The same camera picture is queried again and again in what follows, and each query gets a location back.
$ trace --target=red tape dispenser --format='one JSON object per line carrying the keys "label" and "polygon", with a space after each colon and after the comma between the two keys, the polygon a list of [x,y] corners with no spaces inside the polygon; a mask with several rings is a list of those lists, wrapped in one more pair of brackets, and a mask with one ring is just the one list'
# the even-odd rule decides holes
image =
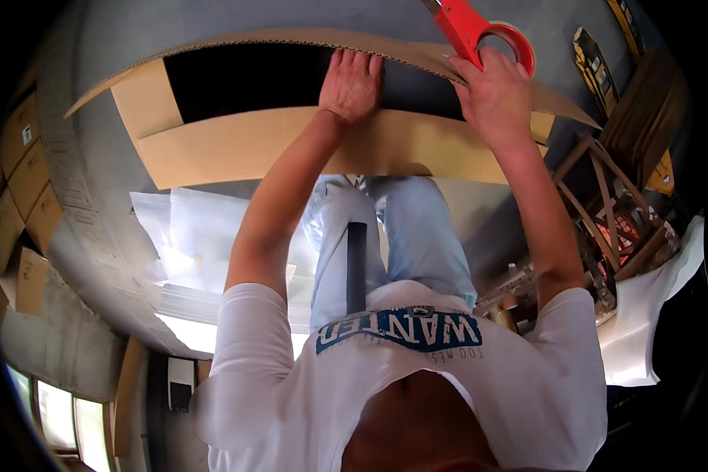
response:
{"label": "red tape dispenser", "polygon": [[471,61],[482,70],[477,45],[485,36],[498,36],[509,43],[514,57],[521,63],[530,77],[535,70],[535,55],[522,33],[508,24],[490,23],[482,17],[466,0],[422,0],[433,14],[443,34],[456,50],[459,57]]}

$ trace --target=white t-shirt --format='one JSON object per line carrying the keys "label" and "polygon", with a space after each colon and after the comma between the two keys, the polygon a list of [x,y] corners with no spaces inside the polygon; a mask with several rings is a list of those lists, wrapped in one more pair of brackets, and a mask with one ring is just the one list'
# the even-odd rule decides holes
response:
{"label": "white t-shirt", "polygon": [[586,290],[554,297],[528,339],[409,280],[376,289],[367,307],[312,333],[294,362],[283,299],[259,284],[227,290],[210,376],[238,385],[259,376],[272,400],[251,410],[272,420],[261,433],[251,414],[221,425],[257,438],[237,451],[210,447],[210,470],[338,471],[365,403],[422,369],[463,396],[501,467],[584,470],[603,444],[605,377]]}

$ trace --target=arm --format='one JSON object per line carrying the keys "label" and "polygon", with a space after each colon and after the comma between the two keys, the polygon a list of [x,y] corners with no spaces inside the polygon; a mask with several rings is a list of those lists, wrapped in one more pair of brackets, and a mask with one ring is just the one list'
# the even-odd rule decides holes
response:
{"label": "arm", "polygon": [[451,58],[470,85],[454,87],[464,118],[493,152],[514,193],[542,310],[561,291],[584,286],[572,221],[532,140],[527,72],[494,49],[483,48],[480,56],[484,71]]}
{"label": "arm", "polygon": [[312,187],[347,130],[380,101],[383,58],[333,52],[319,110],[257,187],[231,250],[226,290],[255,282],[286,300],[288,246]]}

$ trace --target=label on box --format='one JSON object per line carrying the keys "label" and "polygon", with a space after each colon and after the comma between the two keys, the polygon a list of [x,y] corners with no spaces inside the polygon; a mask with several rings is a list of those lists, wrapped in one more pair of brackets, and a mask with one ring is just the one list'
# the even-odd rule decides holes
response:
{"label": "label on box", "polygon": [[23,131],[21,131],[21,138],[24,141],[24,146],[29,144],[29,141],[31,141],[31,126],[27,125],[23,128]]}

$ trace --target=floor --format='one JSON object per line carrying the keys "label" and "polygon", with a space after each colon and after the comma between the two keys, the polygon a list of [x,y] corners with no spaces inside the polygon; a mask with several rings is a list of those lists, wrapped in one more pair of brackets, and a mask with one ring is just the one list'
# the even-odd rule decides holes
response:
{"label": "floor", "polygon": [[[619,90],[633,65],[626,43],[604,0],[486,0],[471,2],[492,20],[519,28],[534,45],[535,78],[552,85],[598,118],[597,108],[572,62],[572,35],[585,26],[598,41]],[[62,112],[96,82],[150,54],[205,36],[268,26],[328,26],[389,35],[410,41],[445,42],[417,0],[299,0],[278,2],[213,2],[211,0],[86,0],[72,4],[51,35],[54,42],[39,74],[40,104]],[[644,36],[655,37],[650,24]],[[404,75],[404,89],[428,94]],[[54,92],[43,91],[52,82]],[[61,222],[49,257],[68,283],[114,328],[131,333],[169,354],[206,357],[191,352],[153,311],[160,288],[151,283],[157,254],[141,225],[131,215],[130,192],[157,192],[105,92],[63,122],[76,140],[76,179],[89,198],[85,212],[95,229],[80,229],[79,218]],[[557,120],[546,161],[551,168],[570,150],[573,131],[582,125]],[[52,159],[63,156],[53,155]],[[59,186],[59,174],[53,185]],[[249,198],[256,182],[199,186],[219,194]],[[526,253],[516,204],[505,186],[465,181],[441,182],[479,288],[508,262]],[[112,252],[115,264],[101,264],[95,250]]]}

